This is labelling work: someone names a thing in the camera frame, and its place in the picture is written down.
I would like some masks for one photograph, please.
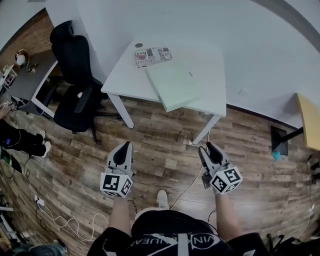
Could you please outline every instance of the wall baseboard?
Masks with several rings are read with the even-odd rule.
[[[293,130],[297,130],[296,127],[290,125],[290,124],[287,124],[285,122],[282,122],[282,121],[279,121],[277,119],[273,119],[269,116],[266,116],[266,115],[263,115],[263,114],[259,114],[257,112],[253,112],[251,110],[247,110],[245,108],[242,108],[242,107],[238,107],[238,106],[234,106],[234,105],[230,105],[230,104],[227,104],[226,107],[228,109],[231,109],[231,110],[236,110],[236,111],[239,111],[239,112],[243,112],[243,113],[246,113],[246,114],[249,114],[249,115],[252,115],[252,116],[255,116],[255,117],[258,117],[258,118],[263,118],[263,119],[266,119],[268,121],[271,121],[271,122],[274,122],[276,124],[279,124],[279,125],[282,125],[282,126],[285,126],[285,127],[288,127],[290,129],[293,129]]]

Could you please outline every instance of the wooden floor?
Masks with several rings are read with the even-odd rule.
[[[115,112],[109,101],[103,104],[108,112]],[[97,117],[95,122],[101,145],[94,143],[90,130],[74,135],[52,120],[17,113],[20,128],[34,134],[44,129],[52,143],[47,158],[35,157],[26,164],[30,169],[30,182],[39,189],[40,198],[55,217],[76,217],[80,222],[80,234],[87,239],[91,237],[94,214],[100,212],[109,218],[112,210],[113,200],[101,195],[99,184],[108,154],[118,144],[127,140],[133,143],[136,175],[130,198],[138,211],[156,207],[160,189],[167,191],[172,206],[201,168],[198,146],[205,145],[207,138],[199,145],[188,145],[188,141],[210,116],[184,108],[165,113],[161,104],[144,100],[125,99],[124,104],[135,124],[134,129],[127,128],[119,120]],[[7,120],[14,122],[12,116]],[[270,153],[270,122],[228,109],[227,116],[211,130],[209,140],[223,148],[242,173],[242,184],[230,196],[246,232],[259,232],[265,238],[267,233],[275,236],[278,231],[286,236],[298,236],[304,231],[311,205],[309,177],[306,176],[306,159],[311,152],[305,148],[302,136],[289,142],[289,157],[275,162]],[[24,153],[10,152],[21,166],[28,159]],[[0,167],[7,175],[11,174],[3,161],[0,161]],[[29,233],[34,243],[52,242],[51,233],[37,224],[36,192],[26,177],[16,173],[9,180],[1,173],[0,185],[15,210],[13,217],[17,229]],[[319,196],[320,186],[313,185],[311,197],[317,205],[302,238],[308,238],[316,227]],[[210,189],[204,189],[199,178],[175,210],[206,221],[214,208],[214,195]],[[133,206],[130,211],[133,220]],[[41,212],[38,215],[45,220],[48,229],[67,244],[71,255],[86,255],[91,242],[79,241],[69,228],[58,228]],[[210,222],[215,225],[215,221],[214,213]],[[94,237],[106,227],[106,221],[97,216]]]

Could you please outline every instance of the chair armrest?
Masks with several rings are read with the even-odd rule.
[[[85,90],[82,92],[81,97],[79,98],[77,105],[74,108],[74,113],[79,114],[84,110],[84,107],[86,106],[92,91],[92,87],[85,88]]]

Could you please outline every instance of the sneaker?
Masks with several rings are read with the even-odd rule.
[[[39,134],[42,136],[43,138],[43,142],[42,142],[42,145],[45,144],[45,138],[46,138],[46,132],[44,130],[40,130]]]
[[[169,210],[169,204],[168,204],[168,196],[167,196],[167,192],[164,190],[160,190],[158,192],[156,201],[159,204],[159,208],[164,209],[164,210]]]
[[[50,143],[49,141],[46,141],[46,142],[44,143],[44,146],[45,146],[45,153],[44,153],[43,156],[41,156],[42,158],[47,157],[47,154],[48,154],[48,152],[49,152],[50,149],[51,149],[51,143]]]

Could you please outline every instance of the table leg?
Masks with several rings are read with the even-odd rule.
[[[220,116],[213,115],[209,122],[205,125],[205,127],[200,131],[200,133],[193,139],[193,141],[189,142],[189,144],[198,144],[199,141],[211,130],[211,128],[218,122]]]
[[[123,121],[129,128],[133,128],[134,122],[132,122],[130,115],[128,114],[125,105],[123,104],[122,100],[120,99],[119,95],[108,93],[108,96],[115,106],[116,110],[118,110],[120,116],[122,117]]]

